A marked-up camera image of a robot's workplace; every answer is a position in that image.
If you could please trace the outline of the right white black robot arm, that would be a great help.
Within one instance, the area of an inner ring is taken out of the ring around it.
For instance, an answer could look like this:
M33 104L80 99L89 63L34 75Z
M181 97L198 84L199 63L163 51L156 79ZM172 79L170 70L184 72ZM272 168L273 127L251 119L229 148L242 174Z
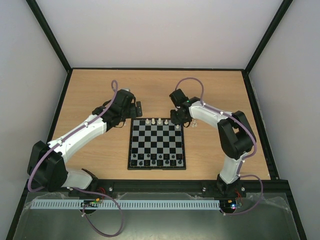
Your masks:
M171 122L175 125L200 120L216 128L221 148L225 154L223 168L217 176L216 187L223 196L229 196L236 189L240 170L251 151L257 149L256 137L246 115L241 111L234 113L210 106L198 97L169 96L175 109L170 111Z

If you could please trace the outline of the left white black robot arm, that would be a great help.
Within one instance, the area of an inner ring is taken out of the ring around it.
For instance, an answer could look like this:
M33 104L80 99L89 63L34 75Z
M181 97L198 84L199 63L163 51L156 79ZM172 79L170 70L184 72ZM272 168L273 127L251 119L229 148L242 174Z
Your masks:
M117 90L111 100L96 107L80 125L65 135L47 143L38 141L32 147L27 173L30 192L45 189L55 192L61 188L93 192L98 178L90 171L67 168L68 160L94 138L124 123L141 117L142 104L125 89Z

